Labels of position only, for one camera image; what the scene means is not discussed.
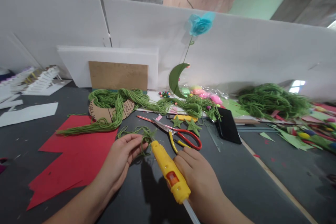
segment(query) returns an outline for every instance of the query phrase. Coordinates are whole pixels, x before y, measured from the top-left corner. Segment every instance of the gray table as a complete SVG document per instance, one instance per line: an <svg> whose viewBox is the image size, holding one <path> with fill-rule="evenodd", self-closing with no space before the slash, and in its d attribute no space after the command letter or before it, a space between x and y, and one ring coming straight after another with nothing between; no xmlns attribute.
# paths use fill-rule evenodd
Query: gray table
<svg viewBox="0 0 336 224"><path fill-rule="evenodd" d="M56 114L0 128L0 157L20 155L0 174L1 223L41 223L81 191L82 188L66 191L26 212L33 195L28 188L29 182L60 155L39 152L38 149L68 114L87 111L88 94L89 90L69 84L49 97L24 96L24 105L18 109L58 102ZM137 114L147 118L155 116L134 112L121 127L127 125L132 130L145 125L155 129L150 122L137 118ZM166 118L161 122L171 124ZM223 141L219 153L208 130L203 128L200 134L203 144L200 153L212 165L224 193L247 217L255 223L309 223L243 145ZM155 138L174 157L168 135L158 130ZM138 159L130 167L123 186L98 220L98 223L111 222L190 223L184 207L175 202L167 189L153 155Z"/></svg>
<svg viewBox="0 0 336 224"><path fill-rule="evenodd" d="M240 136L319 224L330 223L336 218L336 189L327 175L336 174L336 156L319 149L298 150L276 133L267 134L275 142L266 145L255 132Z"/></svg>

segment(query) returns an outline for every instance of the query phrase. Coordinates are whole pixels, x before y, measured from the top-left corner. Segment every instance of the red scissors handle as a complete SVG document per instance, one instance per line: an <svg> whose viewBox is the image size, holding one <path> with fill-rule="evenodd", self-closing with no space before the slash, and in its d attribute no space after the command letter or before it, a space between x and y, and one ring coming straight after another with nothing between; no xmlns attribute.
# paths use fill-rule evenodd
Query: red scissors handle
<svg viewBox="0 0 336 224"><path fill-rule="evenodd" d="M174 131L176 131L177 134L178 134L178 136L179 136L180 138L182 138L184 141L186 141L192 148L194 148L194 149L196 149L196 150L200 150L200 149L202 149L202 143L201 143L200 139L198 138L198 136L196 136L196 135L195 135L194 133L192 133L191 131L189 131L189 130L184 130L184 129L174 129ZM191 143L185 136L183 136L183 135L181 134L181 132L183 132L183 133L187 133L187 134L191 135L193 138L195 138L196 142L198 143L198 146L192 144L192 143Z"/></svg>

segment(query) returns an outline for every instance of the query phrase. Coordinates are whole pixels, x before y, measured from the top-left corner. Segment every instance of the green crescent moon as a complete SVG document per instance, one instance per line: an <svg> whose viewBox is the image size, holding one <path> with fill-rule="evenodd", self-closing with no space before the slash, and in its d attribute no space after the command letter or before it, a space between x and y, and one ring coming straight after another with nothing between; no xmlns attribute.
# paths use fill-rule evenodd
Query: green crescent moon
<svg viewBox="0 0 336 224"><path fill-rule="evenodd" d="M169 74L169 87L170 90L178 97L180 98L186 98L182 93L181 90L179 89L179 78L180 75L182 73L182 71L186 68L190 66L190 64L188 63L182 63L177 65L176 67L174 67L172 69L172 71Z"/></svg>

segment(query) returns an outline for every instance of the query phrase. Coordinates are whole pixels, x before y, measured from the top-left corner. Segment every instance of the green wall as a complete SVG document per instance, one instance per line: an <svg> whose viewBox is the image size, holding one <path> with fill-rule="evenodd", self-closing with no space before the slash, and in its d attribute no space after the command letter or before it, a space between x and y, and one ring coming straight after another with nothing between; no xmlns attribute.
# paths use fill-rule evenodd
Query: green wall
<svg viewBox="0 0 336 224"><path fill-rule="evenodd" d="M229 14L270 20L283 0L235 0Z"/></svg>

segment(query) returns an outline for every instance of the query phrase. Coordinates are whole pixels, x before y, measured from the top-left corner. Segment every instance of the scissors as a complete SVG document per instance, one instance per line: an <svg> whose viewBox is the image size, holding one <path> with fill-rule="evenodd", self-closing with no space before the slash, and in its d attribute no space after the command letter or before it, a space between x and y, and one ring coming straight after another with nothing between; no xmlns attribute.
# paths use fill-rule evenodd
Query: scissors
<svg viewBox="0 0 336 224"><path fill-rule="evenodd" d="M169 138L170 138L170 143L173 147L173 150L175 151L175 153L177 153L177 149L176 149L176 146L175 146L175 143L176 142L177 144L183 146L183 147L188 147L190 148L190 146L196 150L200 150L202 148L202 143L200 141L200 139L194 134L192 133L191 131L189 130L184 130L184 129L176 129L176 128L173 128L173 127L170 127L168 125L165 125L161 122L159 122L158 120L154 119L151 120L151 119L147 119L145 117L142 117L140 115L137 115L137 117L141 118L141 119L144 119L146 121L149 121L149 122L152 122L156 125L158 125L161 129L163 129L164 131L166 131L168 134L169 134ZM186 133L186 134L189 134L191 135L198 143L198 146L192 144L185 136L183 136L181 133ZM180 138L182 138L186 143L188 143L190 146L186 145L185 143L181 142L180 140L175 140L173 138L173 135L174 134L177 134Z"/></svg>

